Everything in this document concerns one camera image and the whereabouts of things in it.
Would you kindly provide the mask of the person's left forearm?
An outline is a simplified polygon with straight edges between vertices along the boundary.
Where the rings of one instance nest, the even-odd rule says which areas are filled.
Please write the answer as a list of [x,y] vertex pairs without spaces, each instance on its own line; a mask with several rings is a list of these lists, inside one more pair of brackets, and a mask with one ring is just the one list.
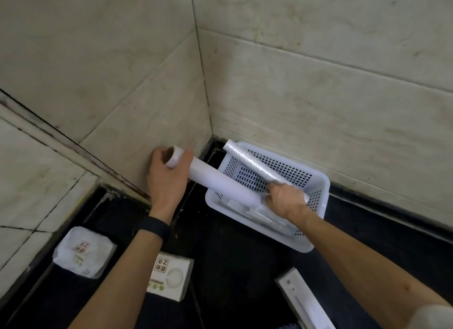
[[162,243],[139,230],[68,329],[134,329]]

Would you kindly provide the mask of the long white box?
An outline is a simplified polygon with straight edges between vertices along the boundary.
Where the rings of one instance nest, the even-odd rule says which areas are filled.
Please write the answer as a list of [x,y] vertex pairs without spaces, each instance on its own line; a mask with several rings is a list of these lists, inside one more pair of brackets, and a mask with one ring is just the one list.
[[275,279],[301,329],[336,329],[308,284],[293,267]]

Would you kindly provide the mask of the person's right hand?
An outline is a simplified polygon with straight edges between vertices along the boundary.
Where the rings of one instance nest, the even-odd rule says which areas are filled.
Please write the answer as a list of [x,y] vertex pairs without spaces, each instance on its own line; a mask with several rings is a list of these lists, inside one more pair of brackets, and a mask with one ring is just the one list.
[[269,195],[265,198],[268,208],[277,216],[294,225],[303,223],[314,212],[306,205],[301,189],[286,183],[268,184]]

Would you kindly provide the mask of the white soft tissue pack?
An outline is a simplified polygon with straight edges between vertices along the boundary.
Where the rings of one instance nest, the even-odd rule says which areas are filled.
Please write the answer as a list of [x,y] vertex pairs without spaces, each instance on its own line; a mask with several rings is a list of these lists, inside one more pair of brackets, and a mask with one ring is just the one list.
[[98,279],[117,245],[108,237],[84,227],[73,227],[53,252],[53,263],[76,275]]

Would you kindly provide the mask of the person's left hand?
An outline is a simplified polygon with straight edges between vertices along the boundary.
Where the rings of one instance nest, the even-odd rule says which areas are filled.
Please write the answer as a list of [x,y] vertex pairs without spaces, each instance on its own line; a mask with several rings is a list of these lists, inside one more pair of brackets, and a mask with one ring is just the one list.
[[148,195],[152,207],[150,217],[155,217],[170,224],[186,191],[188,179],[178,179],[176,167],[169,169],[162,161],[165,147],[153,150],[149,174],[147,176]]

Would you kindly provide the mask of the thin clear film roll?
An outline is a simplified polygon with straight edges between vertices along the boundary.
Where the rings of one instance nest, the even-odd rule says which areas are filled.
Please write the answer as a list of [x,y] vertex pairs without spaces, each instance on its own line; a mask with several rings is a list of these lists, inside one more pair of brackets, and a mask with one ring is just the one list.
[[246,149],[241,148],[237,143],[231,139],[225,143],[223,149],[234,157],[236,160],[244,164],[248,169],[258,174],[269,183],[276,183],[278,185],[288,184],[296,187],[288,179],[286,179],[280,172],[291,172],[287,165],[282,165],[274,159],[264,158],[260,160]]

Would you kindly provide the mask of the person's right forearm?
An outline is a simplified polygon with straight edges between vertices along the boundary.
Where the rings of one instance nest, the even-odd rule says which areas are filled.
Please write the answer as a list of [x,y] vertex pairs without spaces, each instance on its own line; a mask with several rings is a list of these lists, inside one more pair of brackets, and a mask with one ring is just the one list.
[[416,310],[427,305],[453,307],[397,264],[316,214],[310,215],[297,228],[382,328],[406,329]]

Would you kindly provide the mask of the clear plastic bags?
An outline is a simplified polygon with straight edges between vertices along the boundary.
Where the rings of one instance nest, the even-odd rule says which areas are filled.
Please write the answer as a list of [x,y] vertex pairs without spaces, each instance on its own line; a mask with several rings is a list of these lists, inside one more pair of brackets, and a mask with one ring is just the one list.
[[267,193],[256,193],[259,198],[259,205],[256,207],[245,206],[235,200],[222,197],[220,202],[230,210],[240,214],[247,219],[265,226],[272,231],[278,232],[284,236],[293,236],[297,228],[287,220],[275,215],[266,205],[265,197]]

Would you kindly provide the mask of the black wristband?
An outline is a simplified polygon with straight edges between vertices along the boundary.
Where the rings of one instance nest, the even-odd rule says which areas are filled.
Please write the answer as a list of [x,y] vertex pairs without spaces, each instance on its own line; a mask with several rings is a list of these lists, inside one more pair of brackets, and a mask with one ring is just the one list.
[[153,233],[159,236],[162,241],[166,241],[171,235],[171,228],[167,223],[150,216],[142,217],[139,220],[135,228],[135,232],[138,232],[139,230],[145,230]]

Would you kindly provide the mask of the white tissue box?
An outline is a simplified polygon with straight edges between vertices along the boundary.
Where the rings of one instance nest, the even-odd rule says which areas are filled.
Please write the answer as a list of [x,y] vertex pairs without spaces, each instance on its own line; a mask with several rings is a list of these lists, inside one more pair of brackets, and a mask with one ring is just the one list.
[[194,259],[159,252],[150,276],[147,292],[181,302],[194,266]]

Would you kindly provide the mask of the thick white film roll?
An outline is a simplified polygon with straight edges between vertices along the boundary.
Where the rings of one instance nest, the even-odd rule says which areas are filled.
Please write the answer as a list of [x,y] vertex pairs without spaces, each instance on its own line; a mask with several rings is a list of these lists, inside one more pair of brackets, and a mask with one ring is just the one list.
[[188,178],[243,206],[249,208],[260,208],[262,206],[261,198],[257,192],[221,173],[197,157],[192,158]]

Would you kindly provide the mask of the white sleeve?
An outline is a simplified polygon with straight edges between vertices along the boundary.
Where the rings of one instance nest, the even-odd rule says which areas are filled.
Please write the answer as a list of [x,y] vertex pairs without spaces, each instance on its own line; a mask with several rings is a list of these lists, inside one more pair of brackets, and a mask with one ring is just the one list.
[[453,329],[453,307],[432,304],[419,308],[406,329]]

